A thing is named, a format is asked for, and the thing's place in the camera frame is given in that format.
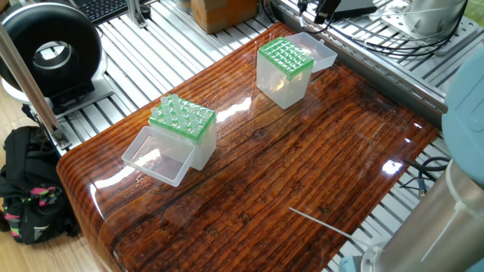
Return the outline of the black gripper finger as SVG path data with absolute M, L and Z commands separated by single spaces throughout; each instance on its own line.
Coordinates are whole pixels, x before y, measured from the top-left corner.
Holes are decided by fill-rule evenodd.
M 319 0 L 315 10 L 315 22 L 324 22 L 330 14 L 330 1 Z
M 311 0 L 299 0 L 299 24 L 305 25 L 305 19 L 303 17 L 303 13 L 307 11 L 307 7 Z

